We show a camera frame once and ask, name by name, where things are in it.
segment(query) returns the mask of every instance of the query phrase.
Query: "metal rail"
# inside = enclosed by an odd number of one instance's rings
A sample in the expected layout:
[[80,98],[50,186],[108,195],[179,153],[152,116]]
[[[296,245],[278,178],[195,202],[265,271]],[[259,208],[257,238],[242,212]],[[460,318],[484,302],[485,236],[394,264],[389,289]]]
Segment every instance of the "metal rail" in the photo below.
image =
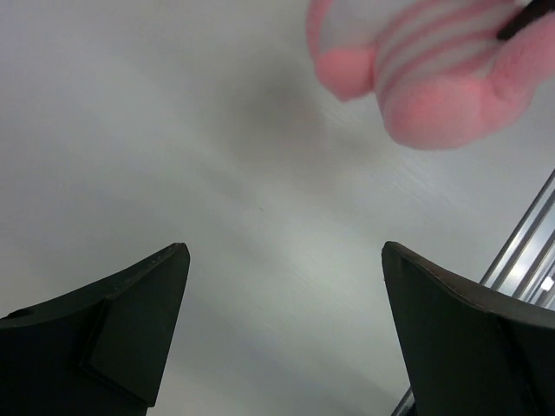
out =
[[[480,284],[523,302],[551,309],[555,301],[555,171],[495,257]],[[392,416],[408,416],[409,389]]]

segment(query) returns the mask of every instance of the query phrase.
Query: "white tabletop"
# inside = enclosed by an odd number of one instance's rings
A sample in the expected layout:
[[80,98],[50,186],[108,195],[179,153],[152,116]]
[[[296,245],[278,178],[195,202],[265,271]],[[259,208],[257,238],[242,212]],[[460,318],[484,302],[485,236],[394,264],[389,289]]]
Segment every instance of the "white tabletop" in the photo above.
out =
[[149,414],[387,415],[384,242],[478,280],[555,167],[555,84],[496,137],[400,148],[317,85],[304,7],[0,3],[0,314],[187,243]]

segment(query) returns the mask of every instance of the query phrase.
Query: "white stripe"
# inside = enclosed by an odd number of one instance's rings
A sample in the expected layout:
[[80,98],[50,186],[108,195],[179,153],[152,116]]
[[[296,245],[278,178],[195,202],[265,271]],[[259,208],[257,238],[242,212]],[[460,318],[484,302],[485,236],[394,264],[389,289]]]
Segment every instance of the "white stripe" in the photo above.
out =
[[382,39],[379,48],[380,50],[390,50],[397,43],[402,42],[407,36],[410,36],[425,25],[479,1],[483,0],[446,0],[443,3],[430,6],[419,13],[414,19],[402,25],[392,36]]
[[323,20],[320,50],[325,52],[336,47],[357,47],[373,42],[389,19],[414,2],[335,0]]
[[380,69],[381,72],[391,72],[395,71],[400,66],[413,60],[417,56],[423,54],[424,52],[435,48],[449,39],[454,39],[458,36],[469,35],[471,33],[480,32],[485,29],[493,29],[501,25],[505,20],[508,19],[514,13],[514,6],[512,4],[500,3],[499,5],[493,7],[491,10],[481,13],[472,19],[467,19],[459,23],[452,23],[449,26],[443,27],[433,33],[430,33],[418,41],[412,43],[407,48],[400,51],[400,53],[389,63],[386,68],[380,68],[385,58],[391,48],[383,50],[382,48],[378,51],[378,56],[376,57],[376,67]]
[[[495,40],[472,42],[457,49],[450,49],[443,54],[437,55],[434,59],[418,65],[416,68],[402,77],[397,85],[401,85],[406,81],[414,81],[425,76],[440,74],[441,72],[446,71],[447,69],[450,69],[453,66],[464,61],[467,61],[480,52],[485,52],[492,46],[498,44],[499,43]],[[378,78],[378,82],[376,85],[377,94],[380,94],[383,91],[384,87],[389,83],[389,80],[391,79],[393,74],[394,73],[392,72],[388,72],[387,74],[384,74],[385,76],[380,76]]]

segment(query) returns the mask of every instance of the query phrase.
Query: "gray background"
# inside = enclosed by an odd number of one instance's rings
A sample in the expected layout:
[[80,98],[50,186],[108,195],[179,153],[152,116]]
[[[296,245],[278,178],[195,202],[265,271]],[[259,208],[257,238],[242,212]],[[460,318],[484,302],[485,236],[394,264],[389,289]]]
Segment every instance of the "gray background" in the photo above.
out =
[[0,314],[188,243],[152,415],[387,415],[383,243],[478,280],[555,165],[553,83],[499,136],[396,146],[317,85],[305,5],[0,3]]

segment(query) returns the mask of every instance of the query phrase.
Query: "white surface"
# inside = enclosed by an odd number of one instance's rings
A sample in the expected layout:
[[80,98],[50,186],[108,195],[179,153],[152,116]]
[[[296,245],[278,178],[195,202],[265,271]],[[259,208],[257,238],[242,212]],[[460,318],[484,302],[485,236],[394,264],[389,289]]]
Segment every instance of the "white surface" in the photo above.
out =
[[0,3],[0,313],[188,243],[149,414],[387,415],[383,243],[479,279],[553,168],[555,85],[499,137],[402,149],[316,84],[304,7]]

